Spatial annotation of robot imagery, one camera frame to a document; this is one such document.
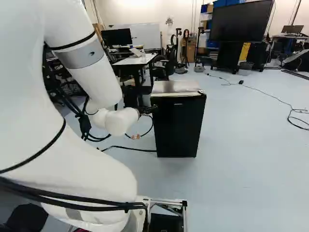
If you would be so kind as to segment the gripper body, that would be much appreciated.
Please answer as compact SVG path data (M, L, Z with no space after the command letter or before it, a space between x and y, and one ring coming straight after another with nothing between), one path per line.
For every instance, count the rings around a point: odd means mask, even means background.
M140 115L150 115L158 110L158 106L139 106L137 110Z

